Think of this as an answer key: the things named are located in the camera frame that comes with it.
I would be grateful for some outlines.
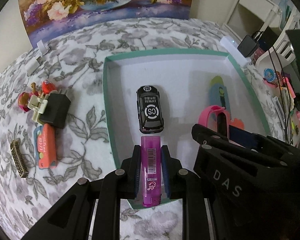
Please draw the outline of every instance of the white lettering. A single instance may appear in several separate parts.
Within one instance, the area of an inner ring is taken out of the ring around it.
[[[235,186],[234,190],[236,191],[236,193],[232,192],[232,194],[236,197],[239,197],[240,193],[238,190],[242,190],[242,188],[240,186]]]
[[[222,185],[225,185],[227,189],[229,189],[229,178],[225,180],[224,183],[222,183]]]
[[[216,170],[215,173],[214,173],[214,175],[213,175],[213,178],[214,178],[215,180],[219,180],[219,179],[220,179],[220,176],[221,176],[220,171]]]

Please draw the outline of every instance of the white circular logo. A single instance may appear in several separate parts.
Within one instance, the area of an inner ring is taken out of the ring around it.
[[[144,90],[145,92],[150,92],[150,91],[151,91],[151,87],[150,87],[150,86],[144,86],[144,87],[143,87],[143,90]]]
[[[145,115],[149,119],[156,119],[159,115],[159,109],[155,105],[147,105],[145,108]]]

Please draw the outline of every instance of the black power adapter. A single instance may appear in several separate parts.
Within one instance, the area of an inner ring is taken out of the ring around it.
[[[259,48],[259,42],[252,38],[250,35],[246,35],[238,46],[238,51],[244,57],[250,57]]]

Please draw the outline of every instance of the black toy car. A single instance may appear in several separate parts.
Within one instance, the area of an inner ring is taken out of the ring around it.
[[[143,86],[137,91],[140,132],[159,133],[163,130],[160,94],[153,86]]]

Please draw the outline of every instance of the chair backrest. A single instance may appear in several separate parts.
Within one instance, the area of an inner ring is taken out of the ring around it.
[[[300,13],[296,7],[292,9],[292,12],[289,16],[289,19],[283,28],[281,34],[279,35],[277,41],[274,43],[273,47],[275,48],[282,67],[290,64],[295,58],[295,54],[291,47],[291,42],[286,34],[286,30],[295,30],[300,29]],[[277,55],[274,52],[273,48],[270,48],[269,51],[261,55],[257,62],[256,68],[260,71],[264,71],[265,68],[273,68],[272,62],[270,60],[269,52],[271,53],[271,57],[274,61],[275,67],[277,70],[281,70],[280,63],[278,62]]]

